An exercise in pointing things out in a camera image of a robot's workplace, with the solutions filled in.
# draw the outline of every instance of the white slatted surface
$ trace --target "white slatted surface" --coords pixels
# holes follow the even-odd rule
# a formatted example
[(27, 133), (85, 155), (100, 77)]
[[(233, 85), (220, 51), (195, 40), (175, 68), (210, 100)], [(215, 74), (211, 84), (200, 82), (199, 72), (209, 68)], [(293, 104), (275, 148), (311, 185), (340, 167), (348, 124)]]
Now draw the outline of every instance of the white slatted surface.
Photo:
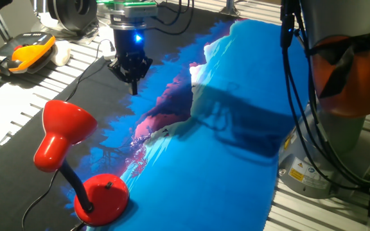
[[(203, 10), (218, 12), (224, 6), (225, 0), (195, 0), (195, 7)], [(281, 24), (278, 5), (250, 1), (238, 3), (237, 9), (241, 17)], [(21, 77), (16, 81), (16, 84), (31, 91), (33, 97), (21, 114), (13, 116), (0, 146), (8, 142), (48, 100), (53, 99), (94, 62), (96, 48), (102, 38), (96, 38), (89, 45), (71, 44), (72, 57), (66, 66), (56, 67), (49, 64), (37, 74)], [(367, 117), (364, 128), (370, 130), (370, 116)], [(275, 189), (269, 218), (264, 228), (266, 231), (370, 230), (370, 218), (367, 217), (369, 197), (366, 195), (356, 193), (346, 200), (316, 200), (297, 194), (281, 181), (277, 182)]]

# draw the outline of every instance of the white cylinder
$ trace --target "white cylinder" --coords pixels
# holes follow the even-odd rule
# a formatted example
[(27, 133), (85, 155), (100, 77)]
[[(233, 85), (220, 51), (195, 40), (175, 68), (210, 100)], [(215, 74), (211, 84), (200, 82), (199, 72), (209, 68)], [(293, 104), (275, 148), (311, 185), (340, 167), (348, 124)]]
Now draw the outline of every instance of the white cylinder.
[(331, 36), (370, 33), (370, 0), (301, 0), (309, 46)]

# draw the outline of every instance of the workbench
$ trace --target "workbench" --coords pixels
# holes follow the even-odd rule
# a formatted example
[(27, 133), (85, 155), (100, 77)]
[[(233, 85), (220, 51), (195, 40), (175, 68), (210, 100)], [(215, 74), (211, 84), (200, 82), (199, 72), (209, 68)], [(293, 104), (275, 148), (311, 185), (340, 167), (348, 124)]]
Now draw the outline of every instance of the workbench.
[[(224, 0), (198, 0), (195, 1), (195, 7), (217, 12), (224, 7), (224, 3)], [(237, 8), (241, 12), (241, 17), (280, 24), (278, 5), (251, 1), (251, 3), (240, 3)], [(71, 59), (63, 67), (50, 63), (32, 78), (4, 78), (0, 83), (1, 105), (4, 105), (3, 101), (7, 97), (16, 95), (27, 101), (21, 102), (23, 107), (20, 112), (18, 108), (12, 109), (15, 111), (14, 114), (9, 110), (1, 109), (1, 113), (9, 118), (5, 121), (9, 122), (3, 126), (0, 125), (0, 133), (5, 133), (5, 136), (0, 139), (0, 147), (14, 137), (49, 100), (61, 93), (95, 61), (99, 42), (107, 38), (113, 40), (109, 34), (100, 34), (88, 45), (70, 43)], [(6, 87), (7, 85), (18, 86), (20, 89)], [(364, 128), (370, 129), (370, 116), (367, 117)], [(370, 230), (370, 218), (367, 216), (368, 203), (369, 196), (360, 192), (355, 192), (352, 197), (346, 199), (306, 198), (277, 180), (264, 230)]]

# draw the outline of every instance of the black power cord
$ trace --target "black power cord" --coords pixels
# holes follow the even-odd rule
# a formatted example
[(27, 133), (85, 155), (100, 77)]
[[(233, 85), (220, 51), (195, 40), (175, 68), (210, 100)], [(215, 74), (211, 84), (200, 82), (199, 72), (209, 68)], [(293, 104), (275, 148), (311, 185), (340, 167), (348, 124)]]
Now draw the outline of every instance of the black power cord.
[[(172, 8), (170, 8), (169, 6), (166, 6), (166, 5), (164, 5), (163, 3), (165, 3), (165, 2), (161, 2), (161, 4), (158, 4), (157, 3), (157, 6), (158, 7), (163, 7), (163, 8), (166, 8), (166, 9), (168, 9), (169, 11), (171, 11), (171, 12), (173, 12), (173, 13), (178, 13), (179, 11), (176, 11), (176, 10), (174, 10), (174, 9), (172, 9)], [(183, 12), (181, 12), (181, 13), (186, 13), (188, 10), (189, 10), (189, 5), (191, 4), (191, 1), (190, 0), (188, 0), (188, 5), (186, 6), (186, 9), (183, 11)]]
[(169, 31), (164, 31), (164, 30), (159, 29), (159, 28), (147, 28), (146, 30), (157, 30), (157, 31), (160, 31), (160, 32), (162, 32), (164, 34), (167, 34), (167, 35), (181, 35), (181, 34), (183, 34), (189, 28), (189, 26), (191, 25), (192, 18), (193, 18), (194, 5), (195, 5), (195, 0), (192, 0), (191, 16), (189, 17), (189, 21), (188, 21), (186, 27), (182, 31), (180, 31), (180, 32), (169, 32)]
[[(103, 41), (109, 41), (109, 44), (110, 44), (110, 46), (111, 46), (111, 49), (113, 49), (113, 47), (114, 47), (114, 45), (112, 44), (112, 42), (109, 40), (109, 39), (104, 39), (104, 40), (102, 40), (99, 44), (98, 44), (98, 48), (96, 48), (96, 56), (95, 56), (95, 61), (98, 59), (98, 53), (100, 52), (100, 46), (101, 46), (101, 44), (102, 44), (102, 42)], [(102, 70), (102, 67), (100, 68), (100, 69), (98, 69), (97, 71), (95, 71), (95, 72), (93, 72), (92, 74), (90, 74), (90, 75), (88, 75), (88, 76), (86, 76), (84, 79), (82, 79), (82, 76), (85, 74), (85, 72), (95, 63), (95, 61), (93, 62), (93, 63), (91, 63), (91, 64), (89, 64), (89, 66), (77, 77), (78, 78), (78, 81), (76, 81), (76, 85), (75, 85), (75, 88), (73, 89), (73, 91), (70, 93), (70, 95), (68, 96), (68, 98), (66, 98), (65, 99), (65, 101), (68, 101), (68, 100), (70, 100), (73, 96), (74, 96), (74, 94), (75, 94), (75, 92), (76, 92), (76, 90), (78, 89), (78, 86), (79, 86), (79, 84), (80, 84), (80, 82), (81, 81), (83, 81), (83, 80), (86, 80), (87, 78), (89, 78), (89, 77), (91, 77), (93, 74), (96, 74), (98, 71), (100, 71), (100, 70)]]
[[(114, 49), (114, 46), (112, 45), (112, 42), (109, 40), (109, 39), (104, 39), (104, 40), (102, 40), (99, 44), (98, 44), (98, 48), (96, 48), (96, 56), (95, 56), (95, 61), (98, 59), (98, 53), (100, 52), (100, 46), (101, 46), (101, 43), (103, 42), (103, 41), (109, 41), (109, 43), (110, 43), (110, 46), (111, 46), (111, 49)], [(85, 74), (85, 72), (92, 66), (92, 64), (93, 63), (91, 63), (87, 68), (86, 68), (86, 70), (84, 70), (79, 76), (78, 76), (78, 81), (76, 82), (76, 85), (75, 85), (75, 88), (73, 89), (73, 91), (70, 93), (70, 95), (68, 96), (68, 98), (67, 99), (65, 99), (65, 101), (68, 101), (68, 100), (70, 100), (73, 96), (74, 96), (74, 94), (75, 94), (75, 92), (76, 92), (76, 90), (77, 90), (77, 88), (78, 88), (78, 85), (79, 85), (79, 83), (81, 82), (81, 81), (84, 81), (84, 80), (86, 80), (87, 78), (89, 78), (89, 77), (91, 77), (93, 74), (95, 74), (95, 73), (97, 73), (98, 71), (100, 71), (102, 68), (103, 68), (103, 66), (105, 65), (103, 65), (100, 69), (98, 69), (97, 71), (95, 71), (95, 72), (93, 72), (92, 74), (90, 74), (90, 75), (88, 75), (88, 76), (86, 76), (85, 78), (82, 78), (82, 76)], [(36, 199), (34, 202), (32, 202), (32, 204), (26, 209), (26, 211), (25, 211), (25, 213), (24, 213), (24, 216), (22, 217), (22, 231), (25, 231), (25, 219), (26, 219), (26, 216), (28, 215), (28, 213), (30, 212), (30, 210), (32, 209), (32, 208), (34, 208), (34, 206), (36, 206), (42, 199), (44, 199), (44, 197), (46, 196), (46, 195), (48, 195), (48, 193), (49, 193), (49, 190), (51, 190), (51, 187), (52, 187), (52, 184), (53, 184), (53, 182), (54, 182), (54, 180), (55, 180), (55, 177), (57, 177), (57, 174), (58, 174), (58, 170), (56, 170), (55, 171), (55, 173), (54, 173), (54, 175), (52, 176), (52, 179), (51, 179), (51, 183), (49, 184), (49, 187), (48, 187), (48, 190), (42, 195), (42, 196), (40, 196), (40, 197), (38, 197), (38, 199)], [(79, 230), (81, 230), (84, 226), (86, 226), (86, 224), (84, 223), (84, 222), (81, 222), (77, 227), (75, 227), (75, 228), (73, 228), (71, 231), (79, 231)]]
[(162, 23), (165, 26), (171, 26), (171, 25), (175, 24), (178, 21), (179, 16), (181, 15), (181, 8), (182, 8), (182, 0), (179, 0), (177, 16), (175, 16), (175, 18), (171, 22), (164, 22), (164, 21), (158, 19), (158, 17), (152, 17), (152, 18), (157, 20), (158, 22)]
[(51, 183), (49, 183), (49, 187), (48, 187), (48, 190), (40, 197), (38, 197), (38, 199), (36, 199), (34, 202), (32, 202), (32, 204), (26, 209), (25, 213), (24, 213), (24, 216), (22, 217), (22, 231), (25, 231), (25, 219), (26, 219), (26, 216), (28, 215), (28, 213), (31, 211), (32, 208), (34, 208), (34, 206), (36, 206), (38, 204), (38, 202), (40, 202), (42, 199), (44, 199), (44, 197), (46, 195), (48, 195), (49, 193), (49, 190), (51, 190), (51, 187), (52, 187), (52, 184), (55, 180), (55, 177), (57, 177), (58, 175), (58, 170), (55, 171), (54, 175), (52, 176), (52, 179), (51, 179)]

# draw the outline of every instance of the desk lamp base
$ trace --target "desk lamp base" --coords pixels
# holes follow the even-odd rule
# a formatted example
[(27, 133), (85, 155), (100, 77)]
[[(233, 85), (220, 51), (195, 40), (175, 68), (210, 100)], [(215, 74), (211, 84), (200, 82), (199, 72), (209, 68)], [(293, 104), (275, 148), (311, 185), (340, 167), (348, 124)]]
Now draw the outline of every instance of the desk lamp base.
[(93, 204), (93, 211), (86, 212), (75, 197), (76, 215), (90, 227), (112, 223), (118, 219), (128, 204), (128, 187), (119, 177), (111, 174), (100, 174), (91, 177), (84, 183), (88, 199)]

